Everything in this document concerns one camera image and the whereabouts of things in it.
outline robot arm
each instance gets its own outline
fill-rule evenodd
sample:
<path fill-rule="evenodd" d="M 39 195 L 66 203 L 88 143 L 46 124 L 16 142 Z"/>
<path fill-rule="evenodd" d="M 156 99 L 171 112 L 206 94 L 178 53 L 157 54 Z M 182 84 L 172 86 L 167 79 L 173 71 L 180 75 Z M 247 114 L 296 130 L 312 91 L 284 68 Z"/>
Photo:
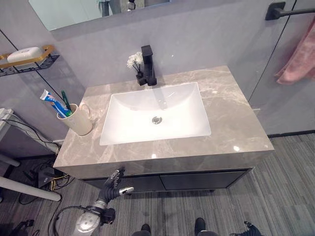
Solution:
<path fill-rule="evenodd" d="M 133 191 L 133 187 L 116 189 L 123 175 L 123 170 L 115 170 L 106 180 L 99 192 L 97 201 L 92 206 L 88 206 L 87 210 L 89 211 L 78 218 L 72 236 L 91 236 L 99 226 L 113 223 L 115 210 L 107 208 L 107 204 L 116 197 Z"/>

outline marble countertop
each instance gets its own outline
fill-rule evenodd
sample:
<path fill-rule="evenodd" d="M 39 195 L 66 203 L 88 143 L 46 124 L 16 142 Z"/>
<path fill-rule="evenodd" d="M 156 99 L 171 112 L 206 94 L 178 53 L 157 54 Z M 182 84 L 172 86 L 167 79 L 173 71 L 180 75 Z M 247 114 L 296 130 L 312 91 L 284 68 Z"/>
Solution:
<path fill-rule="evenodd" d="M 100 146 L 112 94 L 197 82 L 212 134 Z M 273 150 L 267 135 L 227 66 L 157 78 L 153 87 L 133 81 L 87 88 L 92 131 L 68 131 L 54 167 L 77 178 L 106 177 L 124 166 L 126 175 L 251 168 Z"/>

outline soap dish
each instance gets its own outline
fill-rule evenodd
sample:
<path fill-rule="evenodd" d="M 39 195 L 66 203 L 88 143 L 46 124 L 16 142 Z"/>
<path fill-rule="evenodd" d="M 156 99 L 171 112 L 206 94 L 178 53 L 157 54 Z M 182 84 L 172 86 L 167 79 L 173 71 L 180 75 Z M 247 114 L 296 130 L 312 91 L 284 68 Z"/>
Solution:
<path fill-rule="evenodd" d="M 12 74 L 19 74 L 29 71 L 36 71 L 49 68 L 59 57 L 59 55 L 51 55 L 55 47 L 53 45 L 46 45 L 42 47 L 43 54 L 32 59 L 25 59 L 9 63 L 7 57 L 11 53 L 0 55 L 0 77 Z"/>

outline shoe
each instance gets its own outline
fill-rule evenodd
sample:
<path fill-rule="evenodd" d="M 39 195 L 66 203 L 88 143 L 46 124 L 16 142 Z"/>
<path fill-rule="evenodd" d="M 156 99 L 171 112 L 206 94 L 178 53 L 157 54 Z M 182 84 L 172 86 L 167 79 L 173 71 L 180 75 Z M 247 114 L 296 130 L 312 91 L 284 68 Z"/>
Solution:
<path fill-rule="evenodd" d="M 148 231 L 149 233 L 151 233 L 151 228 L 148 224 L 144 224 L 142 227 L 141 227 L 141 230 L 145 230 L 145 231 Z"/>
<path fill-rule="evenodd" d="M 202 218 L 197 218 L 195 222 L 195 236 L 203 230 L 206 230 L 206 222 Z"/>

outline bathroom sink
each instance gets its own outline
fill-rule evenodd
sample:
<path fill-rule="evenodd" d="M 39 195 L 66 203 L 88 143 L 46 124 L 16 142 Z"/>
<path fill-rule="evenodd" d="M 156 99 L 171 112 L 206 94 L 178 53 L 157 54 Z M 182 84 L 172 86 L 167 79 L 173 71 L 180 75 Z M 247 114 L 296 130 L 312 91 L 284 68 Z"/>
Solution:
<path fill-rule="evenodd" d="M 198 84 L 113 94 L 100 145 L 209 136 Z"/>

